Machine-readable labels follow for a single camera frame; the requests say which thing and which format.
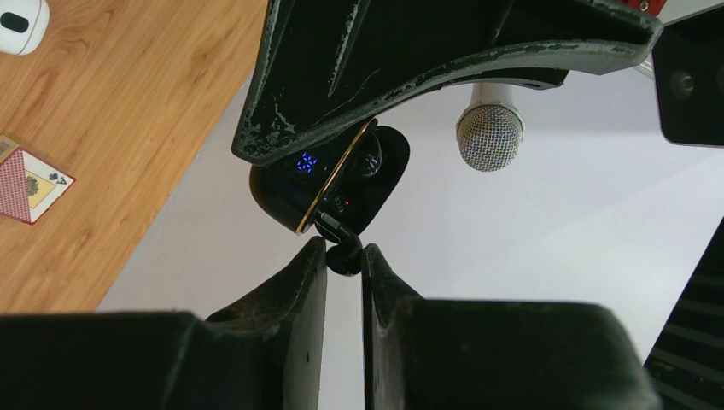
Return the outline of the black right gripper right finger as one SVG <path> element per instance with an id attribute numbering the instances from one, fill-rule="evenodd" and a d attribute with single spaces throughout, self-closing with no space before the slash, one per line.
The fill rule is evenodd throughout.
<path id="1" fill-rule="evenodd" d="M 361 254 L 369 409 L 659 409 L 627 332 L 575 302 L 435 300 Z"/>

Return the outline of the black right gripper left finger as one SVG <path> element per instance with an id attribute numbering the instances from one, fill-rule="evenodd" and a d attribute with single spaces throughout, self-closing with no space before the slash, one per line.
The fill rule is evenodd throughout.
<path id="1" fill-rule="evenodd" d="M 201 319 L 192 313 L 1 318 L 4 409 L 315 409 L 325 241 Z"/>

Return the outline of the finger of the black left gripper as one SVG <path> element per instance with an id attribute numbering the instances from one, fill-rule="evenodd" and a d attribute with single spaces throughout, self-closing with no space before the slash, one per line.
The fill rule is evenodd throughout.
<path id="1" fill-rule="evenodd" d="M 662 31 L 617 1 L 271 1 L 231 150 L 264 166 L 449 85 L 635 67 Z"/>

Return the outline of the black earbud case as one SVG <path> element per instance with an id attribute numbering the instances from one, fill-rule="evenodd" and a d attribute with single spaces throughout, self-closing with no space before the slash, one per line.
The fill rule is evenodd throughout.
<path id="1" fill-rule="evenodd" d="M 249 187 L 260 208 L 295 234 L 327 213 L 359 235 L 390 197 L 409 158 L 407 138 L 372 119 L 328 143 L 252 167 Z"/>

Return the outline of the black earbud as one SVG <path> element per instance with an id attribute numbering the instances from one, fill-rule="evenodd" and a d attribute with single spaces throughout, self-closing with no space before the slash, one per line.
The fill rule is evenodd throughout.
<path id="1" fill-rule="evenodd" d="M 359 274 L 362 252 L 359 236 L 325 212 L 317 212 L 314 224 L 324 238 L 334 243 L 326 251 L 327 267 L 346 277 Z"/>

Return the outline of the white gold earbud charging case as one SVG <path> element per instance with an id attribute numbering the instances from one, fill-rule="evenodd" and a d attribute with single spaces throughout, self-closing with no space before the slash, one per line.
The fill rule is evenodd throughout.
<path id="1" fill-rule="evenodd" d="M 12 56 L 32 53 L 49 22 L 46 0 L 1 0 L 1 52 Z"/>

